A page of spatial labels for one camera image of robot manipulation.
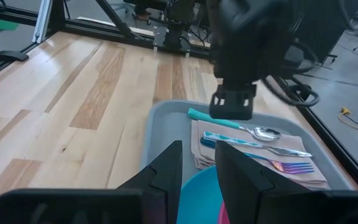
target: cutlery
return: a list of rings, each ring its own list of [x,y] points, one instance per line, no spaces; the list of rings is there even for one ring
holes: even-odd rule
[[[206,147],[215,149],[216,144],[214,141],[201,138],[200,143]],[[314,172],[313,166],[309,162],[279,162],[255,154],[246,153],[246,152],[243,153],[251,158],[265,160],[269,162],[271,165],[273,165],[274,168],[276,168],[276,170],[283,172],[285,174],[308,174]]]
[[[275,146],[265,146],[263,144],[249,142],[241,139],[230,138],[221,134],[214,134],[209,131],[205,131],[203,137],[211,141],[225,141],[229,144],[235,144],[238,146],[266,149],[279,156],[312,157],[312,155],[308,152],[301,152],[293,149],[286,149],[286,148],[275,147]]]
[[[281,133],[276,130],[261,127],[249,129],[241,126],[237,122],[228,121],[225,119],[213,119],[212,117],[210,117],[210,115],[194,110],[193,108],[190,108],[188,110],[187,115],[193,119],[207,121],[214,124],[220,124],[229,128],[247,131],[254,139],[259,141],[274,141],[281,138]]]

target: yellow cable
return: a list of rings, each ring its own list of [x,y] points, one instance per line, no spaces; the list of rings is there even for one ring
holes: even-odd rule
[[[344,120],[341,118],[341,116],[344,115],[344,114],[346,114],[346,113],[347,113],[347,111],[342,112],[341,114],[339,114],[339,115],[338,115],[338,119],[339,119],[340,121],[342,121],[344,124],[349,125],[350,127],[352,127],[352,128],[354,128],[354,129],[357,129],[357,130],[358,130],[358,127],[357,127],[357,126],[355,126],[355,125],[353,125],[353,124],[350,124],[350,123],[348,123],[347,121],[344,121]]]

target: gray tray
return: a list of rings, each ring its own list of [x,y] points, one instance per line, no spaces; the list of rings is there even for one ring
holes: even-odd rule
[[[140,169],[153,161],[173,141],[181,140],[183,144],[183,177],[184,184],[200,170],[195,167],[194,157],[190,151],[191,118],[187,116],[189,108],[208,113],[208,105],[184,100],[170,100],[157,103],[149,113],[147,121],[144,148]],[[283,134],[300,136],[305,149],[312,153],[312,160],[328,180],[332,189],[352,189],[350,183],[343,177],[322,149],[307,131],[299,125],[283,118],[254,113],[249,121],[240,121],[247,127],[255,126],[274,128]]]

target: black bracket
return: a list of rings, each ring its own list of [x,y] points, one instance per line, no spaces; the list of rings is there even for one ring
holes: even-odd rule
[[[0,62],[15,62],[15,61],[24,62],[27,59],[29,59],[29,56],[23,54],[22,52],[17,52],[13,50],[0,51]]]

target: teal handle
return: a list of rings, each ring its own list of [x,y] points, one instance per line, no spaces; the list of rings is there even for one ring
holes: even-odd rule
[[[208,114],[204,114],[202,112],[196,111],[193,108],[190,108],[189,111],[187,112],[187,115],[193,119],[197,119],[200,121],[207,121],[207,122],[211,122],[214,124],[220,124],[229,128],[236,128],[239,129],[240,128],[240,124],[233,122],[233,121],[228,121],[225,119],[213,119],[212,117],[210,117]]]

